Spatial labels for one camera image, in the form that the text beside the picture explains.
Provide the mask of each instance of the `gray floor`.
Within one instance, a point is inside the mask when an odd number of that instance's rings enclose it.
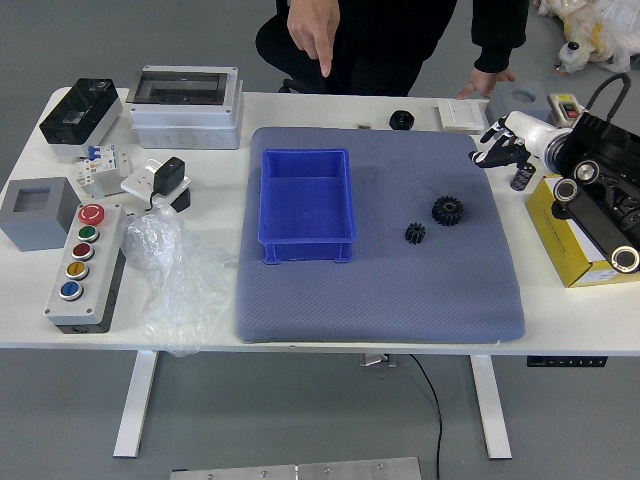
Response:
[[[477,48],[470,0],[412,91],[454,96]],[[130,85],[145,64],[234,65],[247,91],[275,91],[253,34],[270,0],[49,1],[0,4],[0,182],[51,93],[80,77]],[[552,71],[557,19],[532,10],[528,41],[512,58],[521,81],[570,91],[586,103],[610,72]],[[640,69],[614,123],[638,134]],[[604,115],[617,92],[605,93]],[[435,478],[437,416],[415,363],[362,369],[356,355],[212,354],[159,358],[139,458],[111,458],[135,354],[2,350],[0,478],[167,479],[172,469],[231,468],[417,456]],[[604,369],[528,369],[495,358],[514,455],[489,461],[469,360],[421,357],[442,407],[442,479],[630,479],[640,459],[640,360]]]

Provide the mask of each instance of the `red button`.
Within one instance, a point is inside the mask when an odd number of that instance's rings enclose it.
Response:
[[[85,225],[98,225],[104,220],[104,207],[97,203],[85,205],[78,212],[78,220]]]
[[[88,243],[79,243],[73,247],[71,256],[76,260],[89,260],[93,257],[93,247]]]

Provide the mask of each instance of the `black cable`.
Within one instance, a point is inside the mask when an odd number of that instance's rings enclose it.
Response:
[[[420,367],[420,371],[422,372],[422,375],[424,375],[424,378],[427,380],[427,383],[431,388],[431,393],[433,394],[433,399],[436,402],[436,409],[438,410],[438,425],[440,428],[438,432],[438,446],[436,448],[436,480],[440,480],[440,445],[442,443],[442,413],[440,412],[440,402],[438,401],[438,395],[436,395],[436,389],[433,388],[433,384],[431,383],[431,380],[429,380],[427,372],[424,371],[422,364],[418,361],[415,355],[409,354],[409,356],[413,358],[418,364],[418,367]]]
[[[607,85],[609,85],[611,82],[613,82],[613,81],[615,81],[617,79],[621,79],[622,80],[623,86],[622,86],[622,90],[618,94],[618,98],[616,99],[615,103],[611,107],[611,110],[609,110],[609,113],[607,114],[607,122],[611,122],[611,119],[613,118],[613,116],[618,111],[618,108],[620,108],[620,105],[622,105],[622,101],[624,100],[624,97],[627,96],[627,92],[631,88],[631,78],[629,78],[629,75],[627,75],[624,72],[623,73],[617,73],[617,74],[609,77],[608,79],[606,79],[604,82],[602,82],[602,84],[598,88],[596,88],[596,91],[593,92],[593,95],[591,96],[591,99],[589,100],[589,103],[587,103],[587,106],[585,107],[586,110],[589,110],[593,106],[593,104],[595,103],[596,99],[598,98],[598,95],[600,95],[600,92],[602,92],[602,90],[604,90],[604,88]]]
[[[146,208],[145,212],[148,212],[153,208],[153,197],[156,196],[157,194],[158,194],[157,190],[154,190],[153,192],[151,192],[151,196],[149,197],[149,208]]]

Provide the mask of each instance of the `hand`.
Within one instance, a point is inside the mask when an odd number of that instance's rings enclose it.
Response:
[[[340,23],[338,0],[291,0],[287,27],[296,47],[320,61],[323,77],[331,72],[333,41]]]
[[[497,82],[515,81],[515,74],[508,68],[499,73],[485,73],[474,68],[469,74],[469,83],[458,93],[456,99],[465,100],[469,98],[473,92],[478,92],[483,97],[489,98]]]

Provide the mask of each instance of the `white table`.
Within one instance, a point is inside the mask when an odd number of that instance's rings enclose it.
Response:
[[[52,95],[38,124],[60,101],[68,89]],[[119,91],[124,101],[126,90]],[[245,93],[245,111],[238,150],[144,150],[131,131],[125,108],[102,144],[115,143],[124,149],[134,168],[149,158],[164,161],[175,155],[187,165],[192,179],[191,206],[180,214],[187,228],[212,244],[237,255],[240,248],[244,203],[249,170],[252,134],[265,126],[312,126],[357,128],[369,124],[373,129],[390,129],[389,117],[403,109],[416,118],[414,130],[441,130],[437,99],[337,97]],[[57,157],[34,129],[10,180],[67,176],[72,183],[76,158]],[[640,355],[640,321],[632,301],[638,284],[607,285],[565,289],[549,260],[525,208],[528,189],[515,192],[509,181],[513,168],[487,171],[500,218],[504,225],[520,284],[527,332],[523,338],[499,344],[414,344],[414,343],[323,343],[275,342],[243,343],[235,333],[233,301],[215,325],[213,340],[204,351],[225,352],[350,352],[471,355],[485,423],[490,456],[510,457],[510,450],[499,407],[491,355]],[[89,201],[76,188],[82,201]],[[146,205],[128,194],[102,201],[118,203],[127,212],[141,211]],[[0,234],[2,271],[0,272],[0,347],[136,350],[139,352],[132,376],[123,423],[116,445],[116,456],[136,456],[146,400],[149,395],[157,352],[162,346],[144,333],[140,312],[149,292],[142,272],[125,268],[111,330],[107,334],[65,335],[43,316],[54,269],[61,251],[20,252]],[[229,282],[235,287],[235,271]]]

